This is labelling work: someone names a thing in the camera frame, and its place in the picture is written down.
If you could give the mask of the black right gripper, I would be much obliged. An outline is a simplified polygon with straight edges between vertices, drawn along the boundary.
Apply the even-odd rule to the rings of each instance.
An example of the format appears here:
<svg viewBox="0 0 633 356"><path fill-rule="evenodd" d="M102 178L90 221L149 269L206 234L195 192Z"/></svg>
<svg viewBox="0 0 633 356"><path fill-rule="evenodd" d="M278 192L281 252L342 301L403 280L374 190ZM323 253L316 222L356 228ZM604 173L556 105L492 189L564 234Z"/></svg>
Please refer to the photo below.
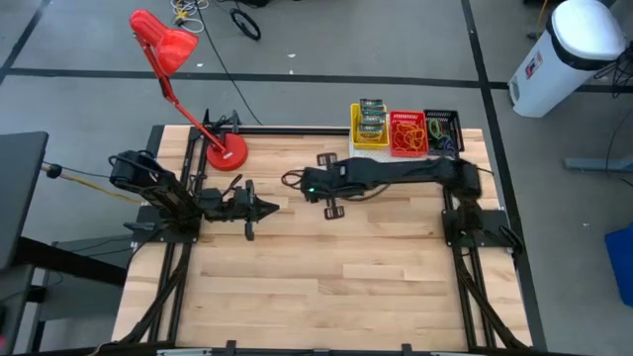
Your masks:
<svg viewBox="0 0 633 356"><path fill-rule="evenodd" d="M337 161L334 152L320 153L316 156L318 166L331 166ZM335 166L329 169L307 167L303 170L300 191L309 203L317 203L319 200L345 197L345 168ZM324 217L328 220L337 220L345 216L342 206L331 206L323 210Z"/></svg>

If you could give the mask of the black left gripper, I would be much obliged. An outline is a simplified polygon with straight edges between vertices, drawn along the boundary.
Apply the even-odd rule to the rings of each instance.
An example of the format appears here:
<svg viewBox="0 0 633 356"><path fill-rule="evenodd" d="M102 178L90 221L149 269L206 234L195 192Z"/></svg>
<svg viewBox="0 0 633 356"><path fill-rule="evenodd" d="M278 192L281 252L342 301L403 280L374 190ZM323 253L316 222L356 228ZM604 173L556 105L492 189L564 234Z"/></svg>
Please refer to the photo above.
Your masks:
<svg viewBox="0 0 633 356"><path fill-rule="evenodd" d="M224 200L223 193L217 189L205 189L200 192L200 210L208 222L246 222L246 239L253 241L253 225L277 212L279 206L261 200L255 194L252 180L245 182L245 189L233 189L233 196Z"/></svg>

